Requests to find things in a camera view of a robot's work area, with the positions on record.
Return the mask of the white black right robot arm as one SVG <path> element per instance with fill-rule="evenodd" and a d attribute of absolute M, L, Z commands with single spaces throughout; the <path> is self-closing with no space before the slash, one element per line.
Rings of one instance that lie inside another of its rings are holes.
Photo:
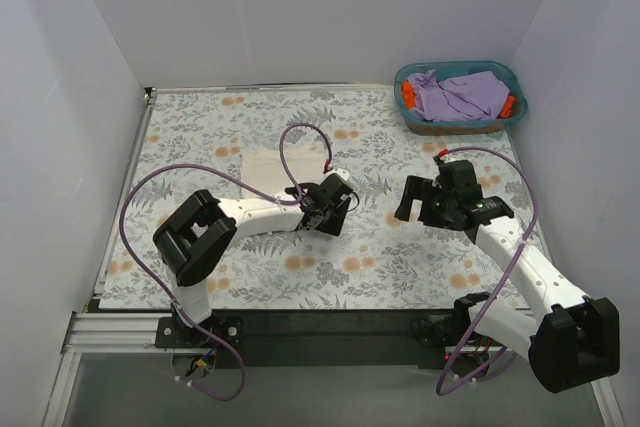
<path fill-rule="evenodd" d="M 487 337 L 526 359 L 539 383 L 552 393 L 617 374 L 620 318 L 615 305 L 608 298 L 589 296 L 529 244 L 507 203 L 484 195 L 470 161 L 436 163 L 435 179 L 406 179 L 396 218 L 408 220 L 419 202 L 422 224 L 465 233 L 500 267 L 501 280 L 514 285 L 531 312 L 517 312 L 495 293 L 457 299 L 452 330 L 458 342 L 445 366 L 452 367 L 465 344 Z"/>

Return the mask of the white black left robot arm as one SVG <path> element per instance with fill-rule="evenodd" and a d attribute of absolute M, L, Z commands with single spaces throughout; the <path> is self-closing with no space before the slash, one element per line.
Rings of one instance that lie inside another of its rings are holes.
<path fill-rule="evenodd" d="M 180 337 L 193 347 L 211 339 L 207 278 L 226 250 L 243 238 L 295 231 L 339 236 L 354 195 L 349 180 L 347 171 L 333 169 L 318 184 L 304 183 L 296 205 L 281 200 L 294 195 L 293 187 L 274 202 L 217 199 L 207 190 L 189 196 L 153 235 L 171 281 Z"/>

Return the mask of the cream white t shirt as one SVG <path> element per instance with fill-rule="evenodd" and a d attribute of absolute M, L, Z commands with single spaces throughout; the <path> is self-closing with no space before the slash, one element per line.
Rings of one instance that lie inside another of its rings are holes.
<path fill-rule="evenodd" d="M 319 183 L 322 180 L 327 153 L 321 142 L 299 147 L 287 146 L 284 154 L 287 166 L 298 183 Z M 293 186 L 278 149 L 245 151 L 241 156 L 240 180 L 270 196 Z"/>

